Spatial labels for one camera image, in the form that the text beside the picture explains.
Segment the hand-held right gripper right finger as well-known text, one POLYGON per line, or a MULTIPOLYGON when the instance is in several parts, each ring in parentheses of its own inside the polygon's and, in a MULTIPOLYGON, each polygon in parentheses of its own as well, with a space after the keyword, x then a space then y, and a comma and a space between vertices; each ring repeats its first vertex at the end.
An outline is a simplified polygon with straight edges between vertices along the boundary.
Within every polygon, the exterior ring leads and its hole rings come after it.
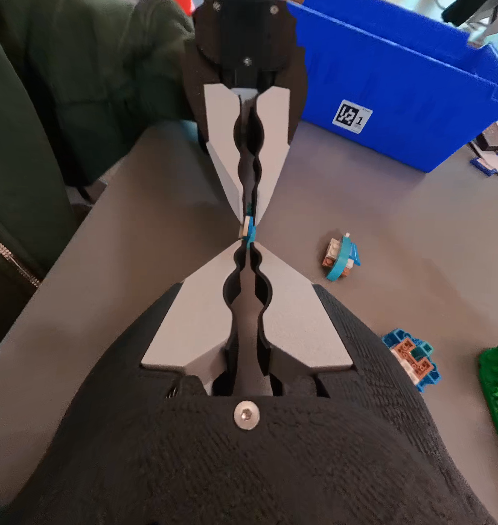
POLYGON ((257 323, 257 358, 272 394, 301 377, 348 371, 345 348, 316 287, 258 242, 251 243, 255 295, 263 308, 257 323))

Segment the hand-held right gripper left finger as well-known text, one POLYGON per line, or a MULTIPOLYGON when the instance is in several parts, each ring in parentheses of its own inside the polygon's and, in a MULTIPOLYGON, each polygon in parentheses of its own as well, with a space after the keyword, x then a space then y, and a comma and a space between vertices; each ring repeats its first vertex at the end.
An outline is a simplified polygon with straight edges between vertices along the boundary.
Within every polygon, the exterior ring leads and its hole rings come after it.
POLYGON ((246 242, 238 240, 181 283, 141 365, 198 377, 209 393, 231 395, 238 364, 232 303, 240 293, 246 242))

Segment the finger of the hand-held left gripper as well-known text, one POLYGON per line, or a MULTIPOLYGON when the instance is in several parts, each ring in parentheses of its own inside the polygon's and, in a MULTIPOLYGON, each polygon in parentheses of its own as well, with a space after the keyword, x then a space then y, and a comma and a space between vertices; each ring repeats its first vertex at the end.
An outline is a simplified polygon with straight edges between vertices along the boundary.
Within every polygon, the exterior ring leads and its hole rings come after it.
POLYGON ((249 151, 254 155, 254 225, 261 222, 289 153, 290 90, 272 86, 255 99, 249 114, 249 151))
POLYGON ((244 188, 239 178, 240 151, 235 141, 236 122, 241 116, 238 94, 221 83, 204 85, 206 148, 228 200, 242 224, 245 220, 244 188))

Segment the curved blue lego piece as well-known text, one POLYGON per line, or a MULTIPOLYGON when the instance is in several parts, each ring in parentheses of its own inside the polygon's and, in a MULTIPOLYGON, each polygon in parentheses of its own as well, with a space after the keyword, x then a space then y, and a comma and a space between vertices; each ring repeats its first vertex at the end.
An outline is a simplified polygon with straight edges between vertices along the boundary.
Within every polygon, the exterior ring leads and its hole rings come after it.
POLYGON ((347 232, 341 238, 332 238, 327 246, 322 267, 329 281, 337 281, 350 275, 354 267, 361 266, 357 245, 351 241, 347 232))

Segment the small blue lego tile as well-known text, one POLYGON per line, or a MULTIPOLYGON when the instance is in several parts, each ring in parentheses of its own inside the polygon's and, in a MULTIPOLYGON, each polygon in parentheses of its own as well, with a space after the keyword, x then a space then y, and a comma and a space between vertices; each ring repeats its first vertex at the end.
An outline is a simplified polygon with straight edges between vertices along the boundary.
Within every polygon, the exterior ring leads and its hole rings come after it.
POLYGON ((243 240, 247 250, 250 249, 251 244, 255 240, 256 227, 254 225, 254 217, 252 213, 252 204, 249 202, 246 206, 246 213, 243 223, 239 227, 239 239, 243 240))

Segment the person's left forearm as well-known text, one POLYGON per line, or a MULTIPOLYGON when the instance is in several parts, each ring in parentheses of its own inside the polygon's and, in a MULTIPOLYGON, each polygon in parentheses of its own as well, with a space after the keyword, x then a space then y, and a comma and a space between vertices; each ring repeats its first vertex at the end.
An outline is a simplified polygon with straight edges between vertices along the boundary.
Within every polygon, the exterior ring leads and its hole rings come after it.
POLYGON ((194 27, 175 1, 33 1, 26 37, 70 185, 92 184, 148 127, 193 120, 181 58, 194 27))

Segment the blue orange lego assembly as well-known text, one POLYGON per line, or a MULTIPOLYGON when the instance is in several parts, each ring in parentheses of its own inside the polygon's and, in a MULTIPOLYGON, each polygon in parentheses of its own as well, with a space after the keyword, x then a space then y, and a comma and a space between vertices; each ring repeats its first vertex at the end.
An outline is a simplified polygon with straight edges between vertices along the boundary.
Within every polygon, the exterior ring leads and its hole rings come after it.
POLYGON ((394 329, 381 337, 409 376, 415 388, 423 393, 429 385, 442 380, 436 363, 432 360, 434 348, 425 340, 412 336, 402 329, 394 329))

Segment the blue plastic bin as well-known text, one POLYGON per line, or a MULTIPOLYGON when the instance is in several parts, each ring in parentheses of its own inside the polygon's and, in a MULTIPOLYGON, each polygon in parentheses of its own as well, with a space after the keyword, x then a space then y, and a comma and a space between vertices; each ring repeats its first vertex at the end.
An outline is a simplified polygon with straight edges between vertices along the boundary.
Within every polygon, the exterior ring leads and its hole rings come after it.
POLYGON ((498 51, 385 1, 288 2, 302 119, 429 173, 498 121, 498 51))

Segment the dark green jacket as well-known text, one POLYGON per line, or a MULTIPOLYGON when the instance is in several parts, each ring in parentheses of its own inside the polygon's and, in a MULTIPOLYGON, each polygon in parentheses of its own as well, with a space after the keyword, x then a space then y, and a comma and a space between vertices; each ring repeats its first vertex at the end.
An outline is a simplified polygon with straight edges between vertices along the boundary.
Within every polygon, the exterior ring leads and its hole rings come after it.
POLYGON ((80 225, 66 189, 79 163, 56 106, 0 10, 0 344, 80 225))

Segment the dark small box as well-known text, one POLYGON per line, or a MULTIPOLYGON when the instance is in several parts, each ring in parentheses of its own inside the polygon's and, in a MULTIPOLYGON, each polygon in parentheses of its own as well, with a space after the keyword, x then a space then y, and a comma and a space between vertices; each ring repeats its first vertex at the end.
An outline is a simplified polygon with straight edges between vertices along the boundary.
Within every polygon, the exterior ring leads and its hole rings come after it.
POLYGON ((498 124, 491 124, 475 137, 476 146, 483 152, 498 152, 498 124))

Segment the black device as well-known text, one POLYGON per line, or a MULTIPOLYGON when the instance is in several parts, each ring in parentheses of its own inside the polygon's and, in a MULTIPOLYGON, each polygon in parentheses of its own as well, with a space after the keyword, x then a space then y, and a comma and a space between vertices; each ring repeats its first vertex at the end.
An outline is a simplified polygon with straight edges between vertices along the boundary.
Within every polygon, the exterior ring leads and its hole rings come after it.
POLYGON ((484 13, 491 14, 497 7, 498 1, 454 1, 442 10, 441 19, 446 24, 460 27, 470 20, 475 20, 474 16, 487 17, 484 13))

